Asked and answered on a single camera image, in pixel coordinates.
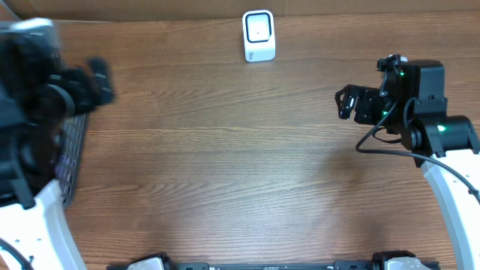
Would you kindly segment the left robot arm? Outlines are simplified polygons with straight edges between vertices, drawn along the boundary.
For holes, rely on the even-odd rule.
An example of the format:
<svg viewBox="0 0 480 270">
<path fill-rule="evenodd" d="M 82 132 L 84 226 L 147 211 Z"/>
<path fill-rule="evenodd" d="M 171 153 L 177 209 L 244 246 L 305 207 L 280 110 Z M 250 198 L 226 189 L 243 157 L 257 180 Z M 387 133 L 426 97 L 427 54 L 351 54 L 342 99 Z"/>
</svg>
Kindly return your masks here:
<svg viewBox="0 0 480 270">
<path fill-rule="evenodd" d="M 65 119 L 114 100 L 102 58 L 63 65 L 42 35 L 1 33 L 1 256 L 11 269 L 85 269 L 56 179 Z"/>
</svg>

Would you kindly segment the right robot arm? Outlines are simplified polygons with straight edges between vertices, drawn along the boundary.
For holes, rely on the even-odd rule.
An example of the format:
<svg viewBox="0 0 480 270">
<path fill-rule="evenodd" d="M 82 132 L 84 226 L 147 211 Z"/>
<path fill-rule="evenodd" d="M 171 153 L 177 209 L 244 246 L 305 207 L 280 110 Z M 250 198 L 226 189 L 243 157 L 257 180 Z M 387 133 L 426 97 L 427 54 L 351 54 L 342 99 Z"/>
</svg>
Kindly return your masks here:
<svg viewBox="0 0 480 270">
<path fill-rule="evenodd" d="M 464 115 L 447 114 L 440 61 L 378 60 L 379 88 L 346 85 L 334 100 L 340 119 L 369 130 L 357 152 L 412 158 L 439 204 L 459 269 L 479 268 L 479 137 Z"/>
</svg>

